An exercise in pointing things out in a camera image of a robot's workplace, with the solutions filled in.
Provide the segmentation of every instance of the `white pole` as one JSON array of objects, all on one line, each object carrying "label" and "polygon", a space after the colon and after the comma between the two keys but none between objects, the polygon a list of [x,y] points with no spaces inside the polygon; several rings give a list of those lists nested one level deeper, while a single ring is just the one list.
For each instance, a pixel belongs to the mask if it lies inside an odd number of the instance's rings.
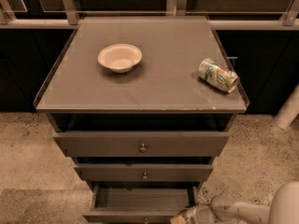
[{"label": "white pole", "polygon": [[274,116],[274,122],[281,129],[286,129],[299,114],[299,84],[293,90],[289,99]]}]

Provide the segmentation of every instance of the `speckled floor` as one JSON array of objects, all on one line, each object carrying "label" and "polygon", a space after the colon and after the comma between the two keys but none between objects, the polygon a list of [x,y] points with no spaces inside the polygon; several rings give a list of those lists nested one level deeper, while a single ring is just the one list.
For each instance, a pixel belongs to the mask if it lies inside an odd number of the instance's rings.
[{"label": "speckled floor", "polygon": [[[87,223],[92,193],[51,139],[43,115],[0,114],[0,223]],[[285,131],[271,116],[239,115],[228,144],[199,192],[269,205],[283,184],[299,180],[299,118]]]}]

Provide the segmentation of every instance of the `bowl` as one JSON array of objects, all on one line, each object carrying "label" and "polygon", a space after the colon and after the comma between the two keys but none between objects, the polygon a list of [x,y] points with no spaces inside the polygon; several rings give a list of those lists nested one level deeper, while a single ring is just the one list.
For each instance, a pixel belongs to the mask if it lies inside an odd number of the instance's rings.
[{"label": "bowl", "polygon": [[115,73],[125,73],[142,59],[141,50],[129,44],[115,44],[99,53],[97,60]]}]

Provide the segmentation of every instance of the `drawer handle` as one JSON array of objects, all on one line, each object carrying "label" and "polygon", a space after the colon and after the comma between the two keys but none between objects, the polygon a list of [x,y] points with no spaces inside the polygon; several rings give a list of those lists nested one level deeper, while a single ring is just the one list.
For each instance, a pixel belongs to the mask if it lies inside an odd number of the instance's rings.
[{"label": "drawer handle", "polygon": [[145,146],[145,144],[141,144],[140,148],[139,148],[139,152],[140,153],[145,153],[147,151],[147,148]]},{"label": "drawer handle", "polygon": [[147,174],[146,172],[143,173],[143,175],[142,175],[142,179],[143,179],[143,180],[148,180],[148,179],[149,179],[149,178],[148,178],[148,174]]}]

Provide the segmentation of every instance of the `can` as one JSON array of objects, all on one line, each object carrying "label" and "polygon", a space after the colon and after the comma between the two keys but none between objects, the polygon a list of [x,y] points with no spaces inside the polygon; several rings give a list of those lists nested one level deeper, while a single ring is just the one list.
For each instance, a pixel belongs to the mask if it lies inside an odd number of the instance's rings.
[{"label": "can", "polygon": [[204,59],[198,66],[198,76],[220,91],[232,92],[240,78],[236,72],[224,69],[210,58]]}]

